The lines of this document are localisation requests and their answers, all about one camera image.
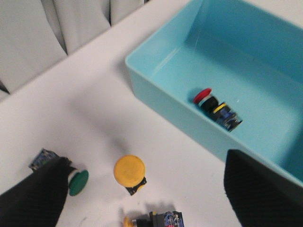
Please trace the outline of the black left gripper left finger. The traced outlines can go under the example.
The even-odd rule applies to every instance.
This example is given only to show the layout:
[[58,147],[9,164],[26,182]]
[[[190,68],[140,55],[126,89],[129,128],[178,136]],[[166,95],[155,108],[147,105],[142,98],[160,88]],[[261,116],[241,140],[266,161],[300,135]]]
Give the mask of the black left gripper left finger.
[[70,161],[57,157],[0,196],[2,227],[54,227],[68,193]]

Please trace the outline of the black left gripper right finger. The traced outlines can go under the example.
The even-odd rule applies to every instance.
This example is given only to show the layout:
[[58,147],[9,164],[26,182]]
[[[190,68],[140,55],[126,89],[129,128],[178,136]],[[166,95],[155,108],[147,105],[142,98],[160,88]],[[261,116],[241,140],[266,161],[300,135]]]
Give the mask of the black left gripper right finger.
[[243,227],[303,225],[302,187],[241,150],[228,150],[223,184]]

